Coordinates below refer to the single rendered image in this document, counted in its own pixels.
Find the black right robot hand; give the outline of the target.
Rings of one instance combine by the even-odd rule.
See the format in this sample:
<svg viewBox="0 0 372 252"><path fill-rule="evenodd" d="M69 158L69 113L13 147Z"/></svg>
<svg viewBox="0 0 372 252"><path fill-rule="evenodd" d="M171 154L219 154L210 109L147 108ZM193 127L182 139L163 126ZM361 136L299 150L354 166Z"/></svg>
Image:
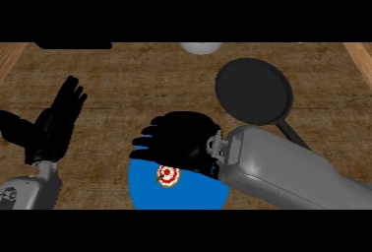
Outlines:
<svg viewBox="0 0 372 252"><path fill-rule="evenodd" d="M168 112L150 120L150 125L140 131L141 137L132 139L132 145L140 146L140 150L131 151L129 158L218 179L216 159L206 152L206 144L219 130L219 125L205 114Z"/></svg>

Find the red and white cupcake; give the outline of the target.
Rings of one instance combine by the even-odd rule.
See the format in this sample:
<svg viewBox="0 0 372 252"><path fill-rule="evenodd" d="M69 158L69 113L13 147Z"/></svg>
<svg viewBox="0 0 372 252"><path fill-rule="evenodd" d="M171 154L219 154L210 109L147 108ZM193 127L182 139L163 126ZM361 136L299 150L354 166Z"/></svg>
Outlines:
<svg viewBox="0 0 372 252"><path fill-rule="evenodd" d="M172 187L179 180L179 169L160 165L156 169L154 181L163 188Z"/></svg>

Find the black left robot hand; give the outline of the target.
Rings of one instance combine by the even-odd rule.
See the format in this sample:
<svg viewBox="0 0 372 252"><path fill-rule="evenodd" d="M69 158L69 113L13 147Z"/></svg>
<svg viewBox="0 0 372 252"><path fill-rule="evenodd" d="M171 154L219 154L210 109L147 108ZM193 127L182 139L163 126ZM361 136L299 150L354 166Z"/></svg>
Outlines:
<svg viewBox="0 0 372 252"><path fill-rule="evenodd" d="M0 110L0 135L7 142L24 149L24 164L42 160L57 162L61 159L85 98L78 79L69 76L51 106L42 110L35 122Z"/></svg>

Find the dark grey frying pan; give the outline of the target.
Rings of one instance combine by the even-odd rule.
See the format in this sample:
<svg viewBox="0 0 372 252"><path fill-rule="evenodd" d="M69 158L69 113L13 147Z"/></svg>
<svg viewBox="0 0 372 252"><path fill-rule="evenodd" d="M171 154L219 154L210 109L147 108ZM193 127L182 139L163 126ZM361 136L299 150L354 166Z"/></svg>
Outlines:
<svg viewBox="0 0 372 252"><path fill-rule="evenodd" d="M255 58L237 58L221 68L215 95L227 114L249 125L274 125L290 142L309 148L286 122L293 103L290 83L280 70Z"/></svg>

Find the pale grey round object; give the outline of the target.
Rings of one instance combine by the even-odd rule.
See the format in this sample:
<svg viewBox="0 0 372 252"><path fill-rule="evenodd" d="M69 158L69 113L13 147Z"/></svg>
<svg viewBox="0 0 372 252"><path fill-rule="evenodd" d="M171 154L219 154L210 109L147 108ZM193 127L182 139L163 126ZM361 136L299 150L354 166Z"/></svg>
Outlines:
<svg viewBox="0 0 372 252"><path fill-rule="evenodd" d="M206 55L221 48L219 42L181 42L181 48L191 54Z"/></svg>

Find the blue plate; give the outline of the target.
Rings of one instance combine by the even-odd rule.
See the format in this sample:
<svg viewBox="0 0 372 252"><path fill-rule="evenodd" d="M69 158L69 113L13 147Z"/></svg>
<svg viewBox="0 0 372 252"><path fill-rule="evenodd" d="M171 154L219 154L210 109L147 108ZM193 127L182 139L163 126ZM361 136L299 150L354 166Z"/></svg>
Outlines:
<svg viewBox="0 0 372 252"><path fill-rule="evenodd" d="M230 187L219 181L179 169L178 183L163 188L154 181L159 164L132 159L128 167L128 189L137 210L219 210Z"/></svg>

